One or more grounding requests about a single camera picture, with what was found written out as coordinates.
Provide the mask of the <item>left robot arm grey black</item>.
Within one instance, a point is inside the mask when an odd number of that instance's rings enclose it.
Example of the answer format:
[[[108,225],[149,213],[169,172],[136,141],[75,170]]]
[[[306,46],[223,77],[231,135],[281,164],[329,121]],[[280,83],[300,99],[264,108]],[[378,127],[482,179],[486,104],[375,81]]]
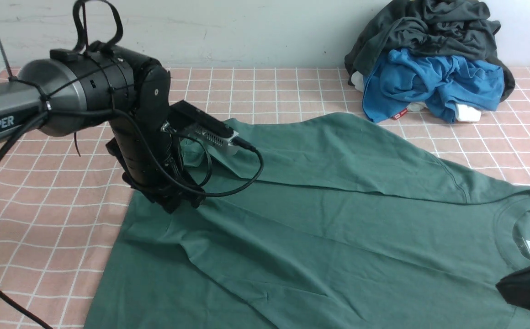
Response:
[[[170,83],[158,60],[119,46],[53,49],[0,84],[0,143],[10,149],[33,130],[66,137],[108,122],[113,138],[106,148],[125,183],[170,214],[183,202],[196,208],[205,191],[185,169],[180,146],[196,108],[171,106]]]

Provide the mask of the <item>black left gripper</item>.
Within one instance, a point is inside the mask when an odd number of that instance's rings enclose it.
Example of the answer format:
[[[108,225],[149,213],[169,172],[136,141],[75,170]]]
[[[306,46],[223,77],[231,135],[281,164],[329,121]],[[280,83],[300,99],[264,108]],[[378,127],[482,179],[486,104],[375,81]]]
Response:
[[[123,181],[169,214],[184,202],[198,208],[205,191],[183,164],[181,138],[160,130],[159,121],[140,120],[117,111],[110,120],[113,138],[106,144],[124,170]]]

